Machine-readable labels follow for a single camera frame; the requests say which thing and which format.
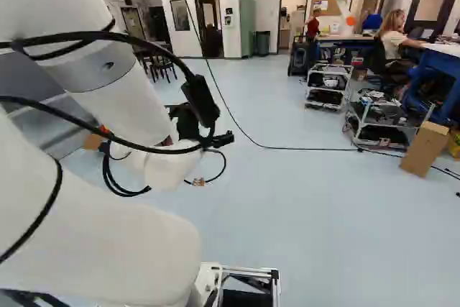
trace doorway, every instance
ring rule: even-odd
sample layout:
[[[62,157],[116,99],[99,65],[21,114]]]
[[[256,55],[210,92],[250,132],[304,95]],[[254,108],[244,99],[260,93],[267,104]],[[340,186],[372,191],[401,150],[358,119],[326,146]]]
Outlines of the doorway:
[[[163,6],[149,7],[149,20],[147,22],[147,26],[149,28],[150,36],[155,41],[171,43]]]
[[[142,28],[141,17],[136,7],[122,7],[124,25],[128,34],[145,40],[144,28]]]
[[[224,56],[221,3],[219,0],[195,0],[198,31],[206,58]]]
[[[294,36],[304,34],[308,0],[280,0],[277,53],[288,54]]]
[[[385,0],[351,0],[350,12],[357,19],[355,34],[362,33],[362,24],[371,14],[381,14]]]
[[[443,33],[455,0],[412,0],[404,30],[423,28],[422,37],[434,41]]]

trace green cabinet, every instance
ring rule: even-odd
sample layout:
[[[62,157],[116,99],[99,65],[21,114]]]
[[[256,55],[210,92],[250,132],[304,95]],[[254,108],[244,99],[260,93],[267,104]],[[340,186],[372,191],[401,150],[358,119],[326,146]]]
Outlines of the green cabinet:
[[[239,0],[241,27],[241,56],[250,57],[254,52],[254,32],[256,29],[256,1]]]

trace blonde hair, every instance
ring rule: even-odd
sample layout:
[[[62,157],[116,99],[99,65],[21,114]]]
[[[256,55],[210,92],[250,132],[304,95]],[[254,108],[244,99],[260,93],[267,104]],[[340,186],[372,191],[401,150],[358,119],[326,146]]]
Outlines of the blonde hair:
[[[396,25],[396,19],[402,14],[404,14],[404,11],[402,9],[397,9],[389,12],[387,16],[385,16],[385,19],[383,20],[382,26],[380,26],[377,36],[382,37],[382,35],[386,32],[399,30],[399,28]]]

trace robotic arm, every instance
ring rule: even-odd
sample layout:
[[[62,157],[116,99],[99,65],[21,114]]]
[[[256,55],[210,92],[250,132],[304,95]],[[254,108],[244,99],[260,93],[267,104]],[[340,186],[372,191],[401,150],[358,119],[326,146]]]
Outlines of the robotic arm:
[[[145,147],[179,140],[130,46],[110,41],[21,46],[60,32],[118,32],[103,0],[0,0],[0,40],[33,57],[85,109],[118,137]],[[183,86],[200,123],[219,117],[202,76]],[[87,184],[28,143],[0,110],[0,288],[77,295],[107,303],[184,306],[200,267],[196,229],[145,205],[126,203]],[[126,148],[115,147],[113,154]],[[134,150],[133,165],[158,188],[174,188],[202,156]],[[19,247],[26,231],[46,217]]]
[[[354,26],[357,23],[357,19],[350,13],[346,1],[347,0],[336,0],[344,20],[342,34],[344,36],[350,36],[354,33]]]

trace light blue floor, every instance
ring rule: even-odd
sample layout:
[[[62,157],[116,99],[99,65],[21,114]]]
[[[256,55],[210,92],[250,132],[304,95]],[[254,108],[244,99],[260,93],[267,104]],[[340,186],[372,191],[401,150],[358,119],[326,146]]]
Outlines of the light blue floor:
[[[187,64],[208,75],[204,62]],[[260,143],[351,147],[341,132],[343,114],[304,109],[305,85],[288,78],[288,56],[211,65],[236,118]],[[181,83],[155,88],[166,104],[182,102]],[[237,130],[211,90],[222,113],[216,132],[236,136],[223,148],[225,174],[204,188],[184,184],[137,199],[191,220],[203,260],[278,268],[283,306],[459,306],[459,181],[434,170],[418,178],[380,155],[262,150]],[[194,176],[215,175],[218,160],[205,157]],[[98,154],[79,150],[63,163],[105,187]],[[448,158],[436,164],[460,172]],[[143,187],[112,165],[121,184]]]

